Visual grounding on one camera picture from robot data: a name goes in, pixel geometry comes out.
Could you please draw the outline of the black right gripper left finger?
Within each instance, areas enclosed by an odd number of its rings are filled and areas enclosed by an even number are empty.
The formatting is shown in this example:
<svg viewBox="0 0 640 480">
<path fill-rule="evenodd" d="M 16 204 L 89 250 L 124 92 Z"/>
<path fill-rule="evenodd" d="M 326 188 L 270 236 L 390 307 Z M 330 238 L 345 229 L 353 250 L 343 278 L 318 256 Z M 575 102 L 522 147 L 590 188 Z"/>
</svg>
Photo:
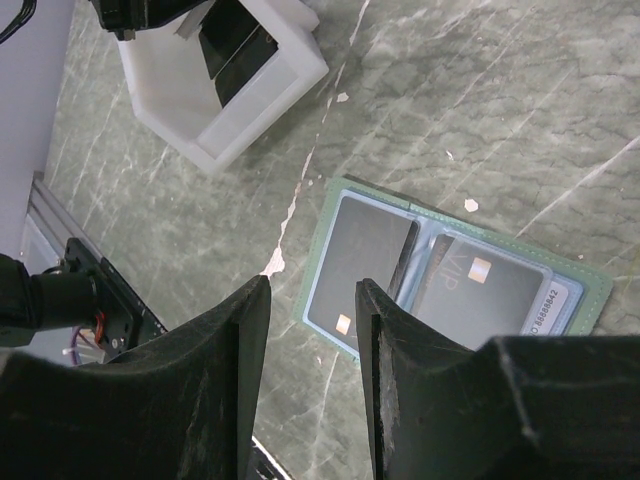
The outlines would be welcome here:
<svg viewBox="0 0 640 480">
<path fill-rule="evenodd" d="M 105 364 L 1 355 L 5 479 L 242 479 L 271 314 L 253 277 Z"/>
</svg>

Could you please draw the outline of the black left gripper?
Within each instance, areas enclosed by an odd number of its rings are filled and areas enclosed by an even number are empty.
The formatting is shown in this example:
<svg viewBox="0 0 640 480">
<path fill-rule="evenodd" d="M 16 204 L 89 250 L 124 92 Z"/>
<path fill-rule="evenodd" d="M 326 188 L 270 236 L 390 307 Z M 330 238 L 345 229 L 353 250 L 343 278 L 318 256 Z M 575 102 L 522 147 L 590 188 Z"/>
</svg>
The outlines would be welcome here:
<svg viewBox="0 0 640 480">
<path fill-rule="evenodd" d="M 215 4 L 204 0 L 92 0 L 101 27 L 117 39 L 134 39 L 136 33 L 159 29 L 185 16 L 175 31 L 183 39 L 194 34 Z"/>
</svg>

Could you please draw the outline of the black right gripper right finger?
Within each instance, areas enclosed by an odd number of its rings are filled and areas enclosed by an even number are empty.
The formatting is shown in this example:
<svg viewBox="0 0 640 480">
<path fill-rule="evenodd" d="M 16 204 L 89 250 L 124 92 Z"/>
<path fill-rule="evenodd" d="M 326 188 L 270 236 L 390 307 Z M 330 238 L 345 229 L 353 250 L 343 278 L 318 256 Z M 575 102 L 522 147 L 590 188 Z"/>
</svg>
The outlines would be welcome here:
<svg viewBox="0 0 640 480">
<path fill-rule="evenodd" d="M 377 479 L 635 479 L 639 340 L 495 337 L 472 351 L 356 286 Z"/>
</svg>

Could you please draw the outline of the grey credit card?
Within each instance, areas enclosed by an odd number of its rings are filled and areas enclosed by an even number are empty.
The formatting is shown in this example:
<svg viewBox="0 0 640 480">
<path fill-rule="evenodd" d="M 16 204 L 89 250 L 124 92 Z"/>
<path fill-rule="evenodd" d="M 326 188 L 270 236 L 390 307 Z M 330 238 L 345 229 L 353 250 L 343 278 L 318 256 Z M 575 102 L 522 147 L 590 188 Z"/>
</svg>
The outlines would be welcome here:
<svg viewBox="0 0 640 480">
<path fill-rule="evenodd" d="M 525 323 L 521 334 L 530 336 L 549 335 L 568 297 L 568 288 L 556 281 L 552 281 L 543 300 L 534 309 L 532 318 Z"/>
</svg>

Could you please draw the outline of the green card holder wallet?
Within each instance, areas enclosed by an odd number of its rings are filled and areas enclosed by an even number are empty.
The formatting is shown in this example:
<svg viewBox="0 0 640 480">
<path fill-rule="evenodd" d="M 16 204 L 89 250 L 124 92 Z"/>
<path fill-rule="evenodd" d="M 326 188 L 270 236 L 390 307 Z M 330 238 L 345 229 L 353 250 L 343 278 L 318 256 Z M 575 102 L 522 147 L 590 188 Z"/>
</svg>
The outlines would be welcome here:
<svg viewBox="0 0 640 480">
<path fill-rule="evenodd" d="M 311 244 L 298 318 L 356 354 L 355 290 L 367 278 L 471 350 L 494 336 L 586 336 L 613 288 L 591 267 L 337 177 Z"/>
</svg>

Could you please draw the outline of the black credit card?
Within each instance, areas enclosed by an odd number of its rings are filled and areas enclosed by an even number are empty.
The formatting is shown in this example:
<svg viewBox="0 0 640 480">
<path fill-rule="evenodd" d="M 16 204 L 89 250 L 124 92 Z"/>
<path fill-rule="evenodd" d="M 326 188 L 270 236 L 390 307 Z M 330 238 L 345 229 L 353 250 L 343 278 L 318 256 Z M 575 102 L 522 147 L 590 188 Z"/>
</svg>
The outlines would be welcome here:
<svg viewBox="0 0 640 480">
<path fill-rule="evenodd" d="M 356 284 L 372 279 L 397 299 L 420 230 L 407 209 L 342 190 L 321 243 L 303 321 L 357 356 Z"/>
</svg>

